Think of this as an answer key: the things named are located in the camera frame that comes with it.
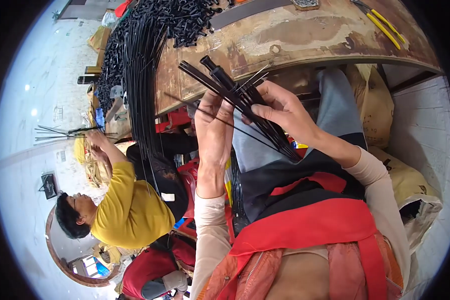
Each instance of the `wrist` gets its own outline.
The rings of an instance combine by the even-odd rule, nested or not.
[[[224,194],[225,166],[200,164],[198,166],[197,190],[198,197],[212,199]]]
[[[329,135],[330,134],[323,131],[322,129],[317,128],[317,130],[313,132],[313,135],[308,138],[308,141],[303,144],[321,151],[321,149],[327,145]]]

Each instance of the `worn wooden table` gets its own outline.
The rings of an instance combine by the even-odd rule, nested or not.
[[[272,71],[298,65],[389,63],[441,72],[425,34],[399,0],[366,3],[406,40],[401,50],[347,0],[320,0],[320,8],[310,11],[296,10],[293,5],[264,11],[199,38],[195,47],[176,49],[173,40],[168,40],[156,75],[157,115],[183,105],[164,92],[187,101],[204,93],[205,88],[180,71],[178,64],[185,60],[206,72],[199,63],[205,55],[235,79],[250,76],[266,65]],[[227,5],[221,1],[223,9]]]

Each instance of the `pliers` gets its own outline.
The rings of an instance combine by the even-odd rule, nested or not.
[[[367,4],[363,3],[360,0],[350,0],[350,1],[353,2],[356,6],[358,6],[358,8],[373,22],[373,24],[375,24],[378,28],[380,28],[380,30],[391,40],[391,42],[395,45],[395,47],[398,50],[401,49],[397,40],[390,34],[390,32],[388,32],[388,30],[382,25],[382,23],[380,23],[377,19],[375,19],[375,17],[370,12],[376,15],[380,21],[384,22],[398,36],[398,38],[403,43],[405,43],[405,39],[400,35],[400,33],[398,33],[395,27],[393,27],[392,24],[390,24],[390,22],[387,21],[387,19],[385,19],[381,14],[379,14],[378,11],[372,9],[370,6],[368,6]]]

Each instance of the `beige long sleeve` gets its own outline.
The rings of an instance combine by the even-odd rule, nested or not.
[[[195,224],[197,251],[190,299],[197,299],[215,267],[232,247],[228,240],[225,218],[225,194],[213,199],[202,199],[195,194]]]
[[[375,226],[390,242],[391,249],[402,271],[403,289],[410,276],[410,246],[394,197],[392,180],[383,163],[361,149],[356,165],[344,169],[365,187],[366,205],[375,219]]]
[[[403,276],[403,284],[410,275],[410,248],[405,228],[398,211],[392,181],[382,162],[361,149],[356,165],[345,169],[365,187],[366,204],[377,229],[387,237]],[[228,227],[225,219],[225,195],[202,199],[195,195],[195,222],[197,224],[197,256],[190,299],[198,294],[216,266],[230,251]]]

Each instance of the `red cloth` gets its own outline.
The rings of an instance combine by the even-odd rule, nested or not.
[[[303,177],[287,186],[284,186],[281,188],[274,188],[271,191],[270,196],[278,196],[278,195],[285,194],[286,192],[291,191],[293,188],[295,188],[299,183],[301,183],[305,179],[308,179],[311,182],[317,182],[325,190],[329,190],[329,191],[337,192],[337,193],[343,192],[343,190],[345,189],[345,186],[347,185],[347,182],[344,179],[342,179],[334,174],[325,173],[325,172],[315,172],[315,173],[313,173],[312,176]]]
[[[172,252],[175,258],[189,266],[195,266],[195,250],[176,237],[171,239],[173,239]],[[123,274],[122,292],[127,296],[143,299],[142,287],[146,282],[163,277],[176,269],[168,252],[148,248],[126,268]]]
[[[237,257],[237,270],[219,299],[235,299],[238,274],[256,252],[358,242],[368,298],[385,300],[386,277],[374,237],[377,232],[366,203],[349,198],[323,200],[259,219],[245,227],[235,239],[229,255]]]

